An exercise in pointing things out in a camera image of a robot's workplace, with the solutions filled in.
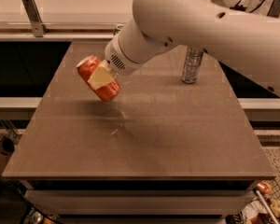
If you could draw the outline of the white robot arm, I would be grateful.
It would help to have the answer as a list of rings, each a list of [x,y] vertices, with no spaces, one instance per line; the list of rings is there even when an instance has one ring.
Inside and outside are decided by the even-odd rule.
[[[280,19],[210,0],[133,0],[133,17],[105,48],[88,83],[95,90],[178,45],[205,51],[280,97]]]

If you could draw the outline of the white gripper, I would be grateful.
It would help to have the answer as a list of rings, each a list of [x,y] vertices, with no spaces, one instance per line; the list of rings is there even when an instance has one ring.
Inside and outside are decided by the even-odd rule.
[[[88,79],[88,83],[96,91],[113,82],[117,74],[131,75],[138,70],[141,64],[129,60],[119,45],[119,36],[115,35],[105,47],[105,61],[95,68]]]

